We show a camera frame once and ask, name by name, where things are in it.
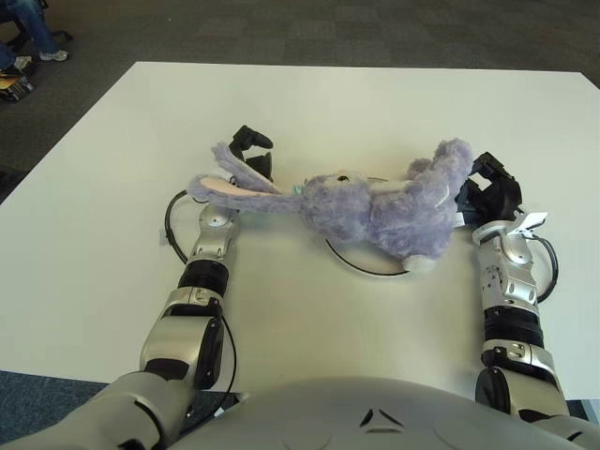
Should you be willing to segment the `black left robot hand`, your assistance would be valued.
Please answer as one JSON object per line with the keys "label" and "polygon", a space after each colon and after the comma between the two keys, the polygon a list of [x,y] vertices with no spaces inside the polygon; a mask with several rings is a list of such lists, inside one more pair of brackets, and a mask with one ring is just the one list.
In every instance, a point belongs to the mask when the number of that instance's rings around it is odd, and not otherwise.
{"label": "black left robot hand", "polygon": [[[260,175],[272,181],[272,154],[270,150],[273,148],[272,141],[246,125],[241,126],[232,137],[229,148],[232,153],[241,161],[245,162],[251,169],[258,172]],[[244,153],[251,147],[261,147],[267,152],[256,157],[246,158]]]}

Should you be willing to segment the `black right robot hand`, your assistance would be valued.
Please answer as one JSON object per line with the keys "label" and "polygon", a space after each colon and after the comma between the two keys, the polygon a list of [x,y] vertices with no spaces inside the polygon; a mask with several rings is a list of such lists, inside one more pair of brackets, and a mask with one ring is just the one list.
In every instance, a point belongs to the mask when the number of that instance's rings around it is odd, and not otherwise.
{"label": "black right robot hand", "polygon": [[490,184],[480,188],[468,178],[455,200],[457,211],[466,226],[478,228],[495,220],[515,220],[522,205],[521,189],[511,175],[489,152],[480,155],[472,165],[471,175],[479,174]]}

